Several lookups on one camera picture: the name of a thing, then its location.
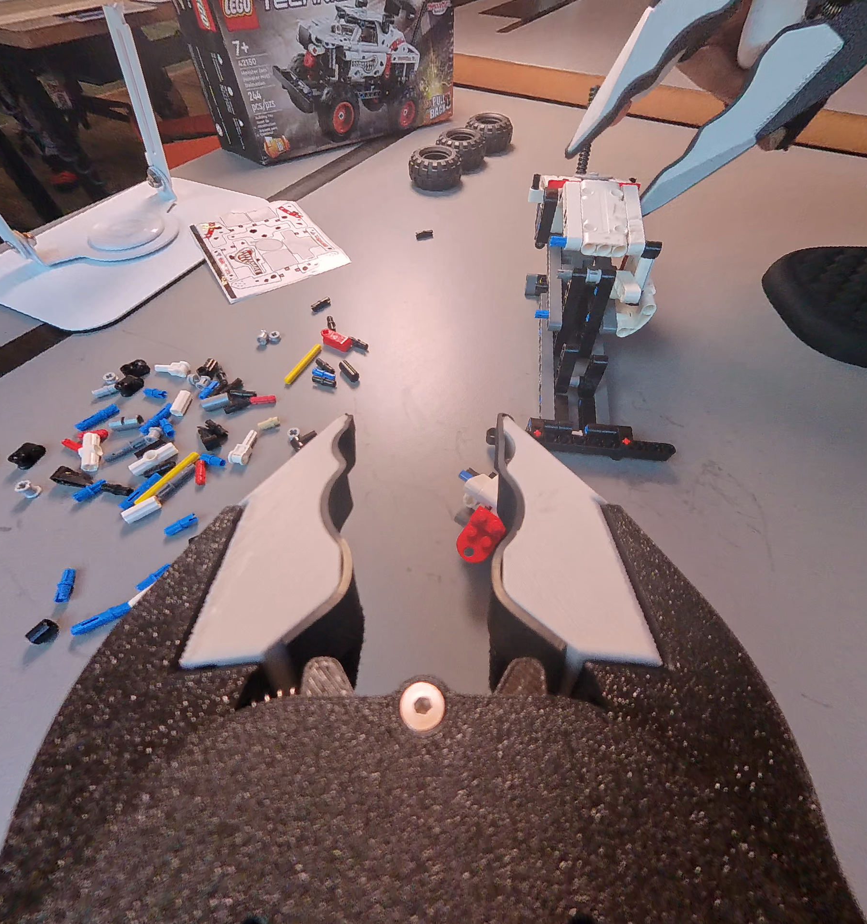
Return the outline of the white book stand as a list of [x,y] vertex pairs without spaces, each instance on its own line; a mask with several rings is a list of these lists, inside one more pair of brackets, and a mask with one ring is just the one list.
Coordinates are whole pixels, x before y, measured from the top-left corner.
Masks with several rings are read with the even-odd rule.
[[148,164],[147,179],[36,235],[0,214],[0,305],[70,332],[108,325],[187,271],[203,254],[190,227],[266,200],[172,179],[139,57],[121,4],[104,16],[123,70]]

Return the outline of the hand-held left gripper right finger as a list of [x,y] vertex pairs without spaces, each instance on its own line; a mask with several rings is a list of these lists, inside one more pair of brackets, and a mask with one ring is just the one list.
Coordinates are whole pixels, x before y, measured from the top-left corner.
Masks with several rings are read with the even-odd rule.
[[605,502],[530,433],[501,415],[496,461],[509,529],[495,590],[560,644],[565,668],[587,661],[661,667],[662,657],[605,516]]

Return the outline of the black toy tyre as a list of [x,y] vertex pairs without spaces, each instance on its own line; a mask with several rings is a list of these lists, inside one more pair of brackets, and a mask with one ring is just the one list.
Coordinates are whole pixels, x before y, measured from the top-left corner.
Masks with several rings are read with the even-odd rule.
[[466,128],[474,129],[482,134],[486,156],[503,153],[508,149],[512,140],[512,122],[506,115],[500,113],[475,114],[467,121]]
[[421,191],[448,191],[462,178],[461,156],[451,147],[435,144],[414,151],[408,160],[408,175]]
[[437,138],[437,145],[449,148],[459,156],[464,175],[480,169],[486,156],[485,134],[476,128],[451,128]]

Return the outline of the small white toy brick assembly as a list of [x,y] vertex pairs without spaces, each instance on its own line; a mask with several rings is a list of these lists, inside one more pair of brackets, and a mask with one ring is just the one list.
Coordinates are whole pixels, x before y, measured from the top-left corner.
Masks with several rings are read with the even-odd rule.
[[456,548],[464,561],[477,564],[492,555],[507,532],[497,515],[497,474],[484,475],[467,468],[459,477],[464,482],[463,504],[470,516],[459,534]]

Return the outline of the toy set cardboard box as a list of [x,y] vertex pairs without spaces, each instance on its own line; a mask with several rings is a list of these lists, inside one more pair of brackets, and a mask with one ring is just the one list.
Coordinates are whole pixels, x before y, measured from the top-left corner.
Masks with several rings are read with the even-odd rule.
[[260,165],[451,118],[451,1],[176,1],[223,149]]

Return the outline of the black wrist rest pad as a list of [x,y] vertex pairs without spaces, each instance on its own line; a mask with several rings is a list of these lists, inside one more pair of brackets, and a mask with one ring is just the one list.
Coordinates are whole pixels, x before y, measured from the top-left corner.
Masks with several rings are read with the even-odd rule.
[[867,247],[787,253],[763,274],[763,290],[803,343],[867,368]]

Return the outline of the white sticker sheet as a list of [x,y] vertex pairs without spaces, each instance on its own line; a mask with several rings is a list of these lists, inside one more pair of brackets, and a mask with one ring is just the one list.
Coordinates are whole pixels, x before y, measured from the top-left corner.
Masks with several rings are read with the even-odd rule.
[[269,202],[190,230],[230,303],[349,264],[297,202]]

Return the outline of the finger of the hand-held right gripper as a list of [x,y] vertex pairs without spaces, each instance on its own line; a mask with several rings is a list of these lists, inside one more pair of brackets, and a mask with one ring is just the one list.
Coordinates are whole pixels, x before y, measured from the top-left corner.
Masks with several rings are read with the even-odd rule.
[[754,146],[768,122],[842,46],[838,33],[824,23],[781,32],[751,68],[739,98],[707,122],[684,155],[662,170],[641,194],[642,213],[661,208]]
[[740,90],[738,1],[661,1],[649,6],[582,119],[566,157],[616,124],[631,102],[677,65],[729,103]]

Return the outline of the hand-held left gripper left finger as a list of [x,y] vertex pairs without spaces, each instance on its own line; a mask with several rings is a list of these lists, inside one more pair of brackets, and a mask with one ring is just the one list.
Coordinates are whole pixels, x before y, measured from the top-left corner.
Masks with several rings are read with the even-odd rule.
[[344,599],[353,577],[339,530],[354,462],[354,419],[342,415],[243,500],[182,668],[292,669],[290,644]]

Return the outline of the pile of small toy brick parts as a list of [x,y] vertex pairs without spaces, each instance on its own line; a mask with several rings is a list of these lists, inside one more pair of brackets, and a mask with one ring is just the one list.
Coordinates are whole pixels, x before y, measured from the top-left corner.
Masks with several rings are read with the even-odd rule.
[[294,398],[334,406],[328,372],[285,381],[321,315],[294,314],[299,332],[220,310],[164,317],[39,324],[0,346],[0,639],[14,652],[147,587],[141,565],[180,552],[223,494],[280,460]]

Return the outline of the grey desk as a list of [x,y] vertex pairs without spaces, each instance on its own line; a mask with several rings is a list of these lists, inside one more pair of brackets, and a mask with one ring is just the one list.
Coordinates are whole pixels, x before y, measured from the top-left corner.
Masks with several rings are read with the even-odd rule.
[[[328,372],[333,407],[294,398],[292,422],[321,430],[355,416],[354,552],[366,634],[358,690],[387,693],[417,674],[487,690],[488,574],[455,550],[459,471],[488,469],[485,433],[505,411],[535,412],[537,327],[523,295],[541,254],[527,190],[568,172],[573,108],[459,90],[457,122],[510,116],[508,153],[458,191],[426,196],[407,160],[418,131],[339,176],[340,153],[255,167],[221,151],[186,179],[298,199],[344,248],[342,269],[229,305],[206,268],[111,326],[213,321],[217,311],[275,330],[308,309],[307,365]],[[736,633],[786,713],[832,839],[867,916],[867,371],[790,334],[762,291],[788,251],[867,246],[867,159],[795,148],[749,153],[646,227],[663,242],[658,312],[610,348],[611,416],[676,446],[664,465],[565,460],[623,505]],[[418,242],[415,232],[432,228]],[[0,847],[56,711],[107,630],[14,652],[0,639]]]

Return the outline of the black toy vehicle chassis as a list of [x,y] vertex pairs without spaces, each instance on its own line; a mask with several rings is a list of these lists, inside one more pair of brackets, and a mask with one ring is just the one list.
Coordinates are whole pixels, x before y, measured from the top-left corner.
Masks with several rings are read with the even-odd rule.
[[646,237],[634,180],[595,173],[535,175],[534,244],[546,269],[527,277],[539,305],[539,408],[527,429],[550,449],[668,461],[673,445],[609,422],[605,336],[629,336],[656,311],[650,280],[662,244]]

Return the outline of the person's right hand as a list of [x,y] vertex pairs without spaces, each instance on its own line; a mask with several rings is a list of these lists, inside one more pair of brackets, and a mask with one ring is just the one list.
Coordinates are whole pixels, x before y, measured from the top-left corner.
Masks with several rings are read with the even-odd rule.
[[779,31],[802,20],[807,5],[805,1],[741,2],[740,12],[729,18],[727,26],[718,27],[688,62],[746,71]]

